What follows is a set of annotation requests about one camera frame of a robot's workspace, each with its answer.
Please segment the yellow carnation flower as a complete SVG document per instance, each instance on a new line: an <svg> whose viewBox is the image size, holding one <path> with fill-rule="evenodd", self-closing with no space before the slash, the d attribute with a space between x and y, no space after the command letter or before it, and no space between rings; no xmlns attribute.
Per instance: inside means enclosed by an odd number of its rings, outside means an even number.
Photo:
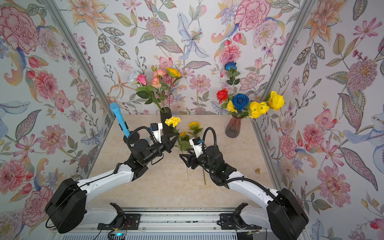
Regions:
<svg viewBox="0 0 384 240"><path fill-rule="evenodd" d="M174 132L173 133L181 133L180 131L179 131L179 129L177 128L177 126L178 126L178 124L181 122L181 119L180 118L178 118L178 117L171 117L170 119L167 119L166 120L166 124L168 125L168 126L172 126L173 128L174 128ZM176 142L176 147L180 150L180 148L179 148L179 144L178 144L178 141Z"/></svg>

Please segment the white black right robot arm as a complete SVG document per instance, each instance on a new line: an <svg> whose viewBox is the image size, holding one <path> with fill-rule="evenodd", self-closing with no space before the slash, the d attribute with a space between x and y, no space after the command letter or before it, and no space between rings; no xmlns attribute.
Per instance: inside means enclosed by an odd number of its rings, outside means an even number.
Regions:
<svg viewBox="0 0 384 240"><path fill-rule="evenodd" d="M257 204L240 204L231 214L220 216L223 230L271 230L280 240L296 240L309 223L309 218L288 189L267 188L247 178L224 161L218 147L205 151L200 147L179 155L188 168L202 167L212 182L247 197Z"/></svg>

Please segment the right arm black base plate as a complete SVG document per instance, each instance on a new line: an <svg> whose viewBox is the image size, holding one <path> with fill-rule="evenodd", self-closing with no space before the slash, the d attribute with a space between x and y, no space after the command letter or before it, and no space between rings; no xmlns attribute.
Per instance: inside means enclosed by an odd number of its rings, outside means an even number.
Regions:
<svg viewBox="0 0 384 240"><path fill-rule="evenodd" d="M220 214L217 225L221 227L222 230L247 230L247 231L256 231L261 230L262 228L256 225L247 225L239 215L230 214Z"/></svg>

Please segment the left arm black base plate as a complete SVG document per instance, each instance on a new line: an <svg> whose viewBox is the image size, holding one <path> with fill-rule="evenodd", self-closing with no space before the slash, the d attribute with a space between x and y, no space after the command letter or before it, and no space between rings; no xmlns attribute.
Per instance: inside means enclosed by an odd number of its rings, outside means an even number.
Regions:
<svg viewBox="0 0 384 240"><path fill-rule="evenodd" d="M125 230L133 231L139 229L141 214L125 214L124 217L117 216L111 224L98 224L97 230Z"/></svg>

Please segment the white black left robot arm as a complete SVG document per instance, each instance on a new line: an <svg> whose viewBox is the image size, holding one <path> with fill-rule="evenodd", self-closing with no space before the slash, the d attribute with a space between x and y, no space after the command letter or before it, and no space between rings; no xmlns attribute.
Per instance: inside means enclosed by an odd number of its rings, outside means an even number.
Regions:
<svg viewBox="0 0 384 240"><path fill-rule="evenodd" d="M161 141L153 145L139 139L128 160L118 163L113 170L81 181L72 178L64 180L45 207L53 227L60 234L87 224L103 224L113 229L123 227L129 221L119 205L110 203L105 208L91 208L89 202L113 188L140 178L151 161L163 157L164 152L171 153L178 138L178 133L161 136Z"/></svg>

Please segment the small yellow sunflower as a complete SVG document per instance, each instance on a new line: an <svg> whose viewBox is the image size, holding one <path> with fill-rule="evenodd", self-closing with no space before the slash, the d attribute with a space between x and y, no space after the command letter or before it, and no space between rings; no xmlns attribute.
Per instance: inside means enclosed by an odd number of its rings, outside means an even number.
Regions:
<svg viewBox="0 0 384 240"><path fill-rule="evenodd" d="M190 140L190 136L188 135L187 132L180 133L178 144L182 153L191 147L189 140Z"/></svg>

